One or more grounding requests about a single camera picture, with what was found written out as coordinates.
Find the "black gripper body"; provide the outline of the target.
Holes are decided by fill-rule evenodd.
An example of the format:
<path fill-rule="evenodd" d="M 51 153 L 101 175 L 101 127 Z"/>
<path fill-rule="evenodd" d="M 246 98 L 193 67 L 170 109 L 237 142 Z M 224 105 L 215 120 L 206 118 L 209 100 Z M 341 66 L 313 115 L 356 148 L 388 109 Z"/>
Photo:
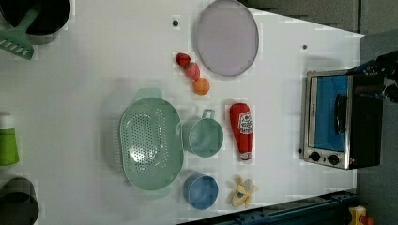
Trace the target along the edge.
<path fill-rule="evenodd" d="M 397 93 L 397 60 L 398 52 L 389 52 L 380 55 L 376 60 L 370 60 L 357 67 L 353 67 L 346 72 L 347 76 L 359 77 L 376 77 L 383 80 L 393 80 L 392 84 L 372 84 L 365 86 L 357 86 L 354 93 L 361 97 L 374 99 L 389 99 L 391 102 L 398 101 Z"/>

